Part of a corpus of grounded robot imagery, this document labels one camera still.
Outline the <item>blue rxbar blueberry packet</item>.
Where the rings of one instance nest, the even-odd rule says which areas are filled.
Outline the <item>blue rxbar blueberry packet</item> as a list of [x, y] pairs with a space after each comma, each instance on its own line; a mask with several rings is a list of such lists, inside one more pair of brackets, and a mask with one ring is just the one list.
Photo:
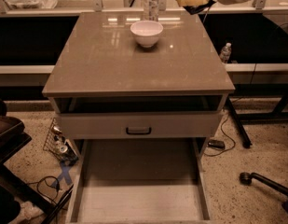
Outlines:
[[209, 8], [211, 7], [212, 5], [214, 4], [214, 1], [213, 0], [210, 0], [206, 5], [201, 5], [201, 6], [198, 6], [198, 7], [182, 7], [184, 8], [190, 15], [193, 15], [193, 14], [197, 14], [197, 13], [200, 13], [201, 11], [203, 11], [205, 8]]

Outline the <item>grey drawer cabinet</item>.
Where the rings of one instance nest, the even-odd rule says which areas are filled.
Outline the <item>grey drawer cabinet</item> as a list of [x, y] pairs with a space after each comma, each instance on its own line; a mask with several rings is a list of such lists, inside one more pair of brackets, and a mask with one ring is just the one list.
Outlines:
[[[200, 19], [163, 13], [159, 41], [144, 49], [130, 31], [140, 17], [131, 11], [79, 16], [43, 90], [56, 115], [222, 113], [234, 87]], [[200, 163], [210, 138], [187, 137], [197, 142]], [[86, 141], [118, 140], [68, 139], [80, 163]]]

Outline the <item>open lower drawer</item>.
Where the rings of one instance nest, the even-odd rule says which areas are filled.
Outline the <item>open lower drawer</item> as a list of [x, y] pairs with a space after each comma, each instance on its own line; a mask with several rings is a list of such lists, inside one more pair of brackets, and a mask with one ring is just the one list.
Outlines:
[[66, 224], [213, 224], [194, 139], [88, 140]]

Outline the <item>clear water bottle on cabinet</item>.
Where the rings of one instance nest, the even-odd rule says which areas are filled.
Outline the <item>clear water bottle on cabinet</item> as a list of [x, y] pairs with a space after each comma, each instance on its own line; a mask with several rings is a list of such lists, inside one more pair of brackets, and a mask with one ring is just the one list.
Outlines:
[[148, 21], [158, 21], [159, 0], [144, 0], [144, 19]]

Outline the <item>white ceramic bowl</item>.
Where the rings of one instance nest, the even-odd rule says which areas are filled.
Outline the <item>white ceramic bowl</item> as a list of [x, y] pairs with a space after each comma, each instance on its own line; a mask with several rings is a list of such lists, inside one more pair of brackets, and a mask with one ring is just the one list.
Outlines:
[[140, 46], [151, 48], [159, 41], [163, 26], [158, 21], [137, 21], [130, 27], [130, 31]]

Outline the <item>small water bottle behind cabinet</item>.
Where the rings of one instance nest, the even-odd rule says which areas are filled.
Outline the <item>small water bottle behind cabinet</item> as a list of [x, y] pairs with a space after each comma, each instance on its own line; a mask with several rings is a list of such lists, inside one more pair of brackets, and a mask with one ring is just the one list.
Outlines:
[[227, 42], [220, 51], [220, 59], [222, 63], [227, 63], [232, 52], [231, 44]]

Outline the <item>black table leg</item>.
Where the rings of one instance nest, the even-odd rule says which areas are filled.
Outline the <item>black table leg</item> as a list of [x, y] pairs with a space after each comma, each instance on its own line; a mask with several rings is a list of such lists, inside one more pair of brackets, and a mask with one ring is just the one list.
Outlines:
[[232, 116], [232, 118], [235, 121], [237, 130], [239, 131], [240, 134], [240, 138], [242, 140], [242, 145], [244, 148], [250, 148], [252, 145], [252, 142], [248, 136], [248, 134], [246, 133], [242, 123], [240, 122], [240, 118], [239, 115], [237, 114], [232, 102], [230, 101], [229, 98], [226, 99], [226, 105], [228, 106], [229, 112]]

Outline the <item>black office chair base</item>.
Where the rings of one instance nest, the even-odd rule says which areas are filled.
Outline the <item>black office chair base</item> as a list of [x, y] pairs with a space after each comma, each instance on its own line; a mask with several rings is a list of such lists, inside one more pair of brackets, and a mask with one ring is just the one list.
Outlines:
[[258, 173], [240, 173], [240, 182], [243, 185], [250, 186], [254, 179], [287, 197], [287, 201], [284, 202], [281, 206], [288, 214], [288, 188]]

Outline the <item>blue tape cross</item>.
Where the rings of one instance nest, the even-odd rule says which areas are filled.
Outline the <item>blue tape cross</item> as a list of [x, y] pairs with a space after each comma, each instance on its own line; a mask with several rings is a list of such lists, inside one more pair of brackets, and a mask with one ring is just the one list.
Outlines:
[[67, 185], [73, 184], [73, 180], [70, 175], [70, 170], [72, 169], [72, 165], [67, 165], [65, 162], [61, 162], [60, 167], [62, 171], [57, 177], [57, 180], [52, 183], [53, 188], [56, 188], [57, 184], [60, 183], [62, 180], [64, 180]]

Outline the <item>dark chair at left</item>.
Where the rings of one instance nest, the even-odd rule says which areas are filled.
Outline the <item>dark chair at left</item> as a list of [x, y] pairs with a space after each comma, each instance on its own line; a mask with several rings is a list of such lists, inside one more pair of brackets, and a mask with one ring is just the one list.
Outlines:
[[55, 205], [36, 193], [5, 166], [8, 160], [32, 140], [24, 130], [25, 126], [20, 119], [7, 115], [7, 105], [0, 99], [0, 179], [7, 183], [6, 186], [0, 184], [0, 224], [9, 224], [18, 217], [33, 218], [15, 199], [15, 195], [48, 215], [55, 208]]

